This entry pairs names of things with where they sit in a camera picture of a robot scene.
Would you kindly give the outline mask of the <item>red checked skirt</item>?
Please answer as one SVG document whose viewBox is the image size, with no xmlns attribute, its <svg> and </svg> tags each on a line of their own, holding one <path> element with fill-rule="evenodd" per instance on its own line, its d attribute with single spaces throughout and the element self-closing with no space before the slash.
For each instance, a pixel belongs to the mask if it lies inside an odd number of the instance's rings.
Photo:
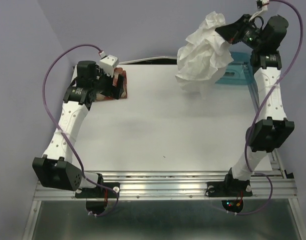
<svg viewBox="0 0 306 240">
<path fill-rule="evenodd" d="M 114 70 L 113 77 L 101 74 L 98 80 L 96 102 L 127 98 L 127 75 L 122 67 Z"/>
</svg>

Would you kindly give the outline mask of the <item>white cloth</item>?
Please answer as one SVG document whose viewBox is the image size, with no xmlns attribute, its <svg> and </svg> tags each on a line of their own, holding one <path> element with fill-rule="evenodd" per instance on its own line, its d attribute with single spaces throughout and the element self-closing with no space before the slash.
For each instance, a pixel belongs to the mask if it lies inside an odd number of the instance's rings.
<svg viewBox="0 0 306 240">
<path fill-rule="evenodd" d="M 233 62 L 229 51 L 231 44 L 215 31 L 225 24 L 223 14 L 211 12 L 197 30 L 186 37 L 187 44 L 179 48 L 175 78 L 183 91 L 200 93 L 205 98 Z"/>
</svg>

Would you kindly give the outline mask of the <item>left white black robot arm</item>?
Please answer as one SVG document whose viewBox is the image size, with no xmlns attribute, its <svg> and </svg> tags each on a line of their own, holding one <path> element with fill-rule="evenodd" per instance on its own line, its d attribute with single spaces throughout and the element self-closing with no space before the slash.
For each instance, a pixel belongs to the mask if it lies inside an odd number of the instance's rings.
<svg viewBox="0 0 306 240">
<path fill-rule="evenodd" d="M 83 60 L 75 66 L 53 137 L 42 156 L 32 163 L 43 187 L 67 191 L 87 189 L 93 197 L 103 194 L 102 175 L 84 172 L 72 160 L 79 130 L 98 94 L 116 100 L 122 97 L 125 77 L 116 73 L 118 64 L 117 57 L 108 55 L 99 62 Z"/>
</svg>

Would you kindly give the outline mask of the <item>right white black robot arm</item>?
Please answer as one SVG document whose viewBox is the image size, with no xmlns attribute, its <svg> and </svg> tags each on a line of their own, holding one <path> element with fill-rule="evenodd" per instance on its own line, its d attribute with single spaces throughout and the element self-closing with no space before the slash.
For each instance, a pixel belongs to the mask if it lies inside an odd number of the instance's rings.
<svg viewBox="0 0 306 240">
<path fill-rule="evenodd" d="M 216 28 L 228 43 L 243 42 L 252 49 L 250 64 L 257 85 L 259 108 L 246 131 L 245 150 L 229 169 L 223 181 L 207 182 L 209 197 L 252 196 L 250 178 L 268 153 L 279 148 L 295 129 L 284 111 L 279 79 L 282 60 L 278 48 L 286 36 L 288 21 L 282 16 L 271 17 L 257 27 L 255 18 L 243 15 L 232 24 Z"/>
</svg>

